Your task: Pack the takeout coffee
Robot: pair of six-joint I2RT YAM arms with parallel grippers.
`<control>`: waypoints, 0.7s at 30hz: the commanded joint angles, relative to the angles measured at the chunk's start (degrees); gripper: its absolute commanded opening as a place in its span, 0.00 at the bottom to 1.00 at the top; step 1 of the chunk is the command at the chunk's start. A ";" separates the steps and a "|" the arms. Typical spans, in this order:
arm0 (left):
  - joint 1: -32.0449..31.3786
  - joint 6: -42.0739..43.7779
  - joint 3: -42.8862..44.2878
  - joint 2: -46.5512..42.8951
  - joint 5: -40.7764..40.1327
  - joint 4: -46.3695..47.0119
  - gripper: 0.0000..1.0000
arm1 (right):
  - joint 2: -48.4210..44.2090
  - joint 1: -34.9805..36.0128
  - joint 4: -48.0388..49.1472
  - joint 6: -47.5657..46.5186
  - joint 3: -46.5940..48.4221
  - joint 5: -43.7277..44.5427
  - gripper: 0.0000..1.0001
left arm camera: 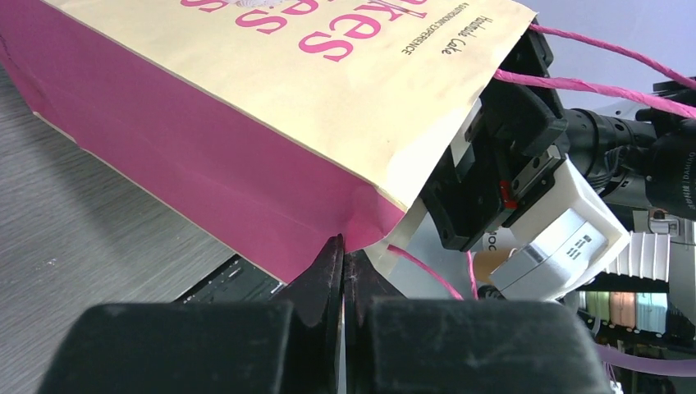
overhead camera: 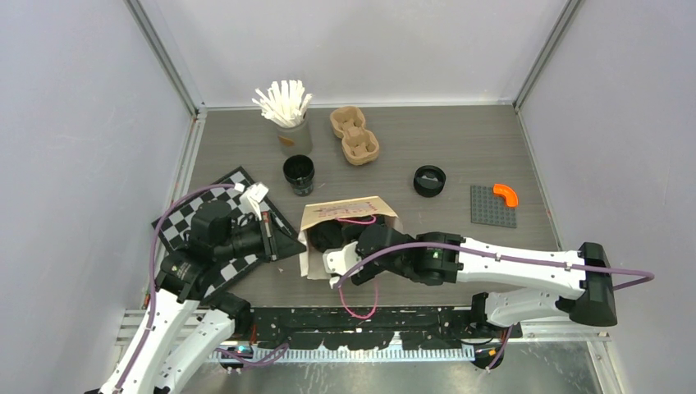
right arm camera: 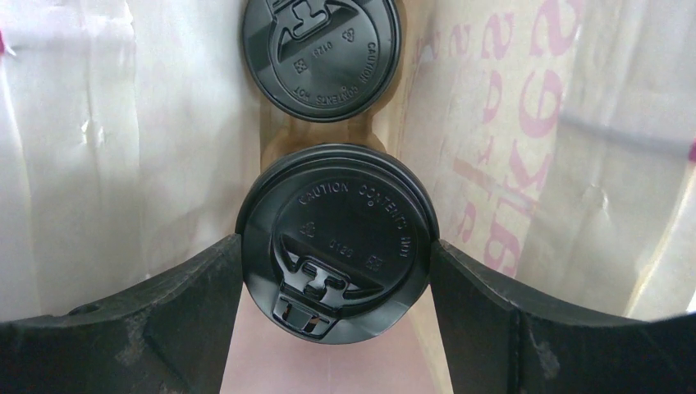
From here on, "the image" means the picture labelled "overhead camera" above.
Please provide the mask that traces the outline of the paper bag with pink handles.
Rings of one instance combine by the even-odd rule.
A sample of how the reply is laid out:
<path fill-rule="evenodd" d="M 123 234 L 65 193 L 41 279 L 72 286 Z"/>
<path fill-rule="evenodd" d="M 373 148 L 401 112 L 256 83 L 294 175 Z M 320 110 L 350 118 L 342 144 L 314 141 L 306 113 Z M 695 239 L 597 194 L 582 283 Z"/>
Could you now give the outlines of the paper bag with pink handles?
<path fill-rule="evenodd" d="M 300 275 L 309 280 L 326 280 L 328 284 L 330 275 L 326 272 L 323 265 L 323 253 L 317 251 L 309 243 L 307 237 L 307 231 L 311 227 L 326 221 L 338 221 L 342 225 L 343 246 L 356 241 L 355 238 L 359 233 L 371 224 L 385 224 L 398 231 L 403 229 L 396 211 L 379 196 L 306 205 L 300 222 L 300 234 L 298 235 L 298 241 L 307 248 L 299 257 Z M 362 262 L 363 259 L 361 258 L 353 268 L 339 279 L 333 290 L 338 291 L 341 306 L 352 318 L 368 320 L 377 311 L 378 304 L 374 303 L 369 312 L 358 314 L 347 306 L 343 294 L 343 285 L 350 282 L 350 276 L 366 264 Z"/>

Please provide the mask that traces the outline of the brown cardboard cup carrier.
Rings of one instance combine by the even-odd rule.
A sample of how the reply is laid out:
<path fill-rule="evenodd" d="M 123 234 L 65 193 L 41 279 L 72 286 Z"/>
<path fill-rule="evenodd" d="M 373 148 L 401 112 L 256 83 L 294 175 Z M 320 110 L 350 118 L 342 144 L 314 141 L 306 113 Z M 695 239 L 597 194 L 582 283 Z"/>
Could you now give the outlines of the brown cardboard cup carrier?
<path fill-rule="evenodd" d="M 334 135 L 341 140 L 341 149 L 348 163 L 361 166 L 378 158 L 379 143 L 375 134 L 366 128 L 366 118 L 360 108 L 337 108 L 329 119 Z"/>

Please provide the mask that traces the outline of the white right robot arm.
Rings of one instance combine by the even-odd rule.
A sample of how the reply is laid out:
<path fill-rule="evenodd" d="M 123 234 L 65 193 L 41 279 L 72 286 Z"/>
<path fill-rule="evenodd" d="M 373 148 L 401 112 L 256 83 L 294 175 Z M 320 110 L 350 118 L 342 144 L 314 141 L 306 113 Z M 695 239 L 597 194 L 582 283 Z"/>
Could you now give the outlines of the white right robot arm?
<path fill-rule="evenodd" d="M 480 337 L 520 321 L 567 316 L 591 327 L 617 324 L 614 285 L 602 245 L 539 251 L 486 244 L 470 237 L 431 231 L 417 236 L 380 224 L 324 257 L 325 264 L 355 285 L 388 271 L 427 286 L 490 282 L 514 291 L 473 296 L 469 328 Z"/>

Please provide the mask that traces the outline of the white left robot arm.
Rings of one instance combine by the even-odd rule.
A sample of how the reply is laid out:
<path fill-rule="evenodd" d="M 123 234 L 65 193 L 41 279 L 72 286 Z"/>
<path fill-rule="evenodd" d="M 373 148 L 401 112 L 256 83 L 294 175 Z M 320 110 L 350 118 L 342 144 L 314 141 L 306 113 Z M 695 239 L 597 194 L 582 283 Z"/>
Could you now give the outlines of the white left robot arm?
<path fill-rule="evenodd" d="M 306 251 L 271 211 L 240 225 L 229 203 L 202 204 L 191 219 L 185 244 L 164 258 L 143 321 L 121 361 L 99 393 L 173 393 L 228 338 L 245 338 L 254 324 L 249 301 L 231 293 L 214 298 L 196 330 L 175 346 L 188 318 L 199 308 L 222 266 L 254 256 L 274 262 Z"/>

